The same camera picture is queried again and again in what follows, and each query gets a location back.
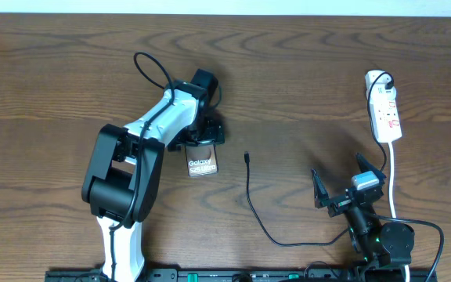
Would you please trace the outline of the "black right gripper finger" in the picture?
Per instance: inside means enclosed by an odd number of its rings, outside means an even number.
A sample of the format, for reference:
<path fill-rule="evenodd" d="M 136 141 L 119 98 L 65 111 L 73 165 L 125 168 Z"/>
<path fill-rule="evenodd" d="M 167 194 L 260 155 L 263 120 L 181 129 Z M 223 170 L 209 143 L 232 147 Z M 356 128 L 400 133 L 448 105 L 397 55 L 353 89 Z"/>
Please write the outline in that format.
<path fill-rule="evenodd" d="M 380 171 L 378 168 L 376 168 L 370 162 L 368 162 L 368 160 L 361 153 L 357 153 L 355 155 L 355 159 L 359 166 L 360 173 L 372 171 L 380 180 L 380 183 L 377 184 L 376 186 L 384 185 L 384 179 L 386 178 L 386 176 L 382 171 Z"/>
<path fill-rule="evenodd" d="M 329 194 L 324 186 L 319 174 L 315 169 L 312 170 L 312 182 L 314 188 L 314 203 L 316 208 L 324 208 L 328 205 Z"/>

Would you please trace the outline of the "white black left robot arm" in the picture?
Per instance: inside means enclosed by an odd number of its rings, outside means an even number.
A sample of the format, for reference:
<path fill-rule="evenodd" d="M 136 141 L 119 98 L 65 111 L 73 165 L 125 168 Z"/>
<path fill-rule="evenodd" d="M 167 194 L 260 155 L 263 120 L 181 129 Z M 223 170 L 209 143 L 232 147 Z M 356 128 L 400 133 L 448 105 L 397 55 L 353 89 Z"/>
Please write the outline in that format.
<path fill-rule="evenodd" d="M 157 197 L 165 151 L 224 143 L 222 124 L 212 115 L 218 87 L 211 72 L 199 69 L 191 81 L 168 83 L 139 119 L 100 129 L 81 198 L 103 233 L 101 280 L 137 281 L 143 272 L 143 221 Z"/>

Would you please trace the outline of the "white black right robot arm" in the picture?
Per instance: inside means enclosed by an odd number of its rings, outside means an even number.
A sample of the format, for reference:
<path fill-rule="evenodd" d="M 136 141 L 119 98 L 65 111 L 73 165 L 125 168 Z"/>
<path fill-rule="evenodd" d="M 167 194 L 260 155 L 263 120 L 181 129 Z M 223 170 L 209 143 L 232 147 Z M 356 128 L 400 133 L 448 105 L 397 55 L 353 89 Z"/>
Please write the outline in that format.
<path fill-rule="evenodd" d="M 330 217 L 344 215 L 352 242 L 367 263 L 378 269 L 396 269 L 412 262 L 413 228 L 393 219 L 382 224 L 373 203 L 384 195 L 386 175 L 362 154 L 355 156 L 360 173 L 352 177 L 345 193 L 330 197 L 316 170 L 312 170 L 317 208 L 326 208 Z"/>

